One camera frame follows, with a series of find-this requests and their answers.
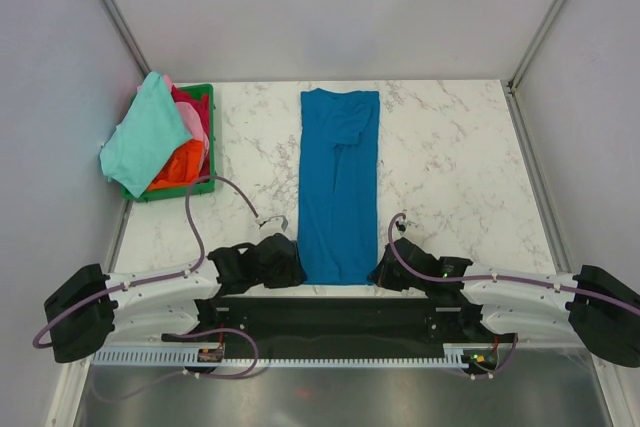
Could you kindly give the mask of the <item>blue t shirt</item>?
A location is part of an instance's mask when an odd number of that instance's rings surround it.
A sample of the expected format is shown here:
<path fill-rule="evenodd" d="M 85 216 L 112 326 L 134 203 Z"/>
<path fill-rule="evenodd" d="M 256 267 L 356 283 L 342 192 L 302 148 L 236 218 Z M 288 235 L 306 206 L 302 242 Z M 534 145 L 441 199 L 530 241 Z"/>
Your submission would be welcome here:
<path fill-rule="evenodd" d="M 298 247 L 307 282 L 362 285 L 377 264 L 377 91 L 303 92 Z"/>

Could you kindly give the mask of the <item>teal t shirt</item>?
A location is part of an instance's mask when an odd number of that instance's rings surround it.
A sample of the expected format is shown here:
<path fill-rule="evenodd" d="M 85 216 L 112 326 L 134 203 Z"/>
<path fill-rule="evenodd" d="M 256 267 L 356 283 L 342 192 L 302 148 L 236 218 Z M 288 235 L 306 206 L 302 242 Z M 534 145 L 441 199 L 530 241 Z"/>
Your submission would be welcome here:
<path fill-rule="evenodd" d="M 193 136 L 164 77 L 149 73 L 99 154 L 103 175 L 140 197 L 173 153 Z"/>

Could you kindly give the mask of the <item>green plastic bin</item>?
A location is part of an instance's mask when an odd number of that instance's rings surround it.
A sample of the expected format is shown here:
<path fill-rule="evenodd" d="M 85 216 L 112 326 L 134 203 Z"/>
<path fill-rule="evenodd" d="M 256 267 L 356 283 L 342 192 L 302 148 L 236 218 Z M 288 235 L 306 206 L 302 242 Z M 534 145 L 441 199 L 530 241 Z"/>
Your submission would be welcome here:
<path fill-rule="evenodd" d="M 211 84 L 198 84 L 191 86 L 182 86 L 177 87 L 179 89 L 183 89 L 189 92 L 194 93 L 197 96 L 200 96 L 204 93 L 208 93 L 210 95 L 210 114 L 211 114 L 211 158 L 210 158 L 210 174 L 215 173 L 215 165 L 214 165 L 214 145 L 215 145 L 215 136 L 214 136 L 214 88 Z M 121 193 L 124 199 L 131 200 L 135 202 L 151 202 L 151 201 L 159 201 L 166 200 L 171 198 L 184 197 L 187 192 L 187 187 L 190 185 L 186 185 L 178 188 L 171 188 L 165 190 L 157 190 L 157 191 L 148 191 L 147 189 L 139 196 L 134 197 L 125 187 L 121 188 Z"/>

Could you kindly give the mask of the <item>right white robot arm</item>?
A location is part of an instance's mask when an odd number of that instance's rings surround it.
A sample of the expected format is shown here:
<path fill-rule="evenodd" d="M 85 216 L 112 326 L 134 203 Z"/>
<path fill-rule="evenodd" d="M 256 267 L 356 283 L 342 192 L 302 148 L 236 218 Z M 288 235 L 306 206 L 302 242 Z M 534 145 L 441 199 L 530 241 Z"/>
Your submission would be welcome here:
<path fill-rule="evenodd" d="M 494 334 L 578 341 L 615 365 L 639 365 L 639 295 L 597 266 L 584 265 L 577 274 L 522 274 L 467 258 L 436 258 L 400 238 L 386 246 L 368 278 L 459 309 L 458 328 L 469 340 Z"/>

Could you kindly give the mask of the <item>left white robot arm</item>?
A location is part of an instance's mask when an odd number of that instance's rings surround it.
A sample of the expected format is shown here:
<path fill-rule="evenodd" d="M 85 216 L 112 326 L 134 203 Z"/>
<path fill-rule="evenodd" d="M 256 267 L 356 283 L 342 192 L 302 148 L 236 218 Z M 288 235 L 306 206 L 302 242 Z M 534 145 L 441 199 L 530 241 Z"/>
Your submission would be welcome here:
<path fill-rule="evenodd" d="M 188 334 L 208 340 L 220 325 L 215 299 L 306 279 L 296 242 L 281 233 L 217 248 L 197 269 L 106 274 L 98 264 L 86 265 L 44 303 L 54 359 L 78 361 L 112 342 L 182 341 Z"/>

